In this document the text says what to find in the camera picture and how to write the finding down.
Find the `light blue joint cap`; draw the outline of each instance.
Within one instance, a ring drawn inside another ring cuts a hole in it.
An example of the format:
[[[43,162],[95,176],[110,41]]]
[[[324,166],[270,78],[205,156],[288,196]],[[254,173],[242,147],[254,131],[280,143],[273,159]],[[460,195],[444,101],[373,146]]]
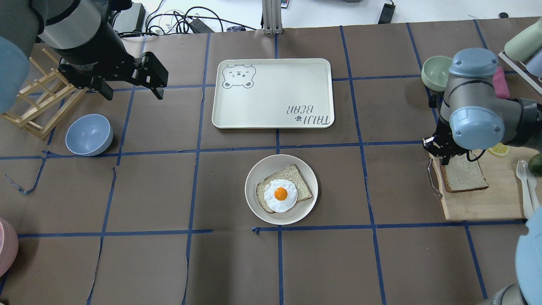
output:
[[[502,119],[483,107],[459,108],[450,116],[455,143],[465,149],[488,149],[500,143],[505,134]]]
[[[529,233],[519,237],[515,273],[528,304],[542,304],[542,208],[527,221]]]
[[[451,61],[450,73],[459,77],[491,77],[497,69],[497,55],[487,49],[470,48],[459,51]]]
[[[28,76],[28,58],[18,46],[0,37],[2,64],[0,65],[0,114],[8,111],[17,98],[21,85]]]

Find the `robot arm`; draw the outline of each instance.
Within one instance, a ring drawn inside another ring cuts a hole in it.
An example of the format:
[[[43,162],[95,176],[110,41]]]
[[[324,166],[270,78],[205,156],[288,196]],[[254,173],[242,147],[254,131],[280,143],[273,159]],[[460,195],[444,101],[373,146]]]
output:
[[[59,71],[75,87],[88,87],[106,99],[106,81],[122,80],[149,88],[163,98],[168,72],[152,52],[134,58],[107,22],[107,0],[0,1],[0,44],[11,54],[0,66],[0,113],[10,109],[28,75],[28,56],[38,35],[62,56]]]
[[[434,156],[449,158],[498,143],[542,150],[542,109],[529,99],[503,100],[495,95],[497,57],[482,48],[465,49],[452,60],[439,120],[432,137],[423,139]]]

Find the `white plate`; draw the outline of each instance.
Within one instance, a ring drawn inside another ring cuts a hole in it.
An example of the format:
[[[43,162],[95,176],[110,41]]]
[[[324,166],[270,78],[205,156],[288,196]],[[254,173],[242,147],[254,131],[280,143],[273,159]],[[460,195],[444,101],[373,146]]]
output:
[[[298,202],[284,213],[267,213],[258,203],[256,187],[265,178],[290,164],[298,166],[301,176],[311,190],[312,198]],[[318,197],[318,180],[313,170],[303,160],[290,155],[273,155],[262,159],[252,167],[244,185],[244,194],[248,206],[261,220],[274,225],[289,225],[303,219],[314,207]]]
[[[224,60],[212,123],[218,128],[327,128],[335,121],[323,58]]]

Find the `wooden cutting board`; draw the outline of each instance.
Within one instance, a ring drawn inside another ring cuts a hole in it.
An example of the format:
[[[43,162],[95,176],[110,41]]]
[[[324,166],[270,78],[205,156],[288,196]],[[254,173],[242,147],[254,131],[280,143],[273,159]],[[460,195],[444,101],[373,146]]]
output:
[[[447,220],[489,220],[525,218],[522,207],[521,182],[515,175],[519,160],[527,162],[536,150],[510,147],[510,153],[498,157],[487,151],[480,159],[480,168],[489,185],[487,189],[448,193],[444,188],[440,159],[433,158],[442,207]],[[537,177],[536,192],[542,200],[542,177]]]

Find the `pink bowl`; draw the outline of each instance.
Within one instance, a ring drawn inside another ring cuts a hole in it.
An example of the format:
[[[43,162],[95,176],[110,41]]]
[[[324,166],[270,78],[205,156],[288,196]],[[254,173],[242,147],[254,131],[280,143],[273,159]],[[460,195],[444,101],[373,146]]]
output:
[[[0,276],[11,267],[19,249],[19,239],[15,229],[0,218]]]

